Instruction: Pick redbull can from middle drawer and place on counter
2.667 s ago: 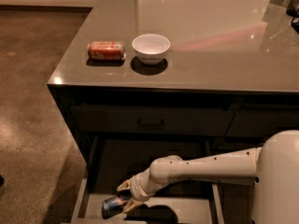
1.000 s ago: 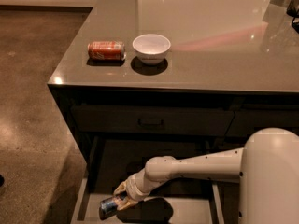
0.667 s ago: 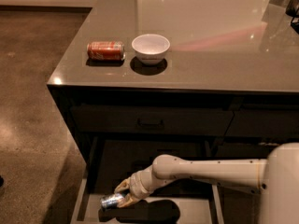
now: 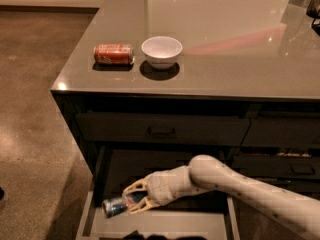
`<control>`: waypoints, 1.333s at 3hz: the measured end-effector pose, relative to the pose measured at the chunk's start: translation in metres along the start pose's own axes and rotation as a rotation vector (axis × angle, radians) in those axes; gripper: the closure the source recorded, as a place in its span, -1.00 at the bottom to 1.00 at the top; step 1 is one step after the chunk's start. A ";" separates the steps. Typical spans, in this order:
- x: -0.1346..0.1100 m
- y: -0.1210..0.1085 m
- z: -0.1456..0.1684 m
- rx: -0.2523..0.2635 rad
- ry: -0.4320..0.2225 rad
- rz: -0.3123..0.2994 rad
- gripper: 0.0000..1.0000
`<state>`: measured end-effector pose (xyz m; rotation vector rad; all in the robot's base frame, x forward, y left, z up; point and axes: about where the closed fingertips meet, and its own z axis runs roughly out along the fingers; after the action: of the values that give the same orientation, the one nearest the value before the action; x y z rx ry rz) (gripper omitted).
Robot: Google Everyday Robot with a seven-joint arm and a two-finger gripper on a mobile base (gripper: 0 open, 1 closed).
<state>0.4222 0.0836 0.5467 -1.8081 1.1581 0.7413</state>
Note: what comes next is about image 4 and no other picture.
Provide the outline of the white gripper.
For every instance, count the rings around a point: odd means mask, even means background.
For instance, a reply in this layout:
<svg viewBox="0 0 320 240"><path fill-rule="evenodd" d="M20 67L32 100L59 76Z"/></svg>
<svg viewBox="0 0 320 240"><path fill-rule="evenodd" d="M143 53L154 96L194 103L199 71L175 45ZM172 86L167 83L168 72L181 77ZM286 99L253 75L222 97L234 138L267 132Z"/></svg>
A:
<svg viewBox="0 0 320 240"><path fill-rule="evenodd" d="M206 193L205 189L192 182L189 172L188 166L157 171L126 187L123 190L123 196L143 197L140 201L130 203L128 213L138 214L159 206L165 206L185 196Z"/></svg>

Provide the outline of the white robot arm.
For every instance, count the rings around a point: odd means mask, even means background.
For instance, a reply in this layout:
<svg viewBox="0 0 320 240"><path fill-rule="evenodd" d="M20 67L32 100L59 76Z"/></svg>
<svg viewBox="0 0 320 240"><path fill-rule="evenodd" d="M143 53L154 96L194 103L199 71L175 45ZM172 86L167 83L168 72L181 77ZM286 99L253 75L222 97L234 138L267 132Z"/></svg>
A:
<svg viewBox="0 0 320 240"><path fill-rule="evenodd" d="M181 197L210 191L232 195L292 230L304 240L320 240L320 201L241 175L218 159L198 155L188 165L157 171L128 186L125 196L147 195L128 212L165 206Z"/></svg>

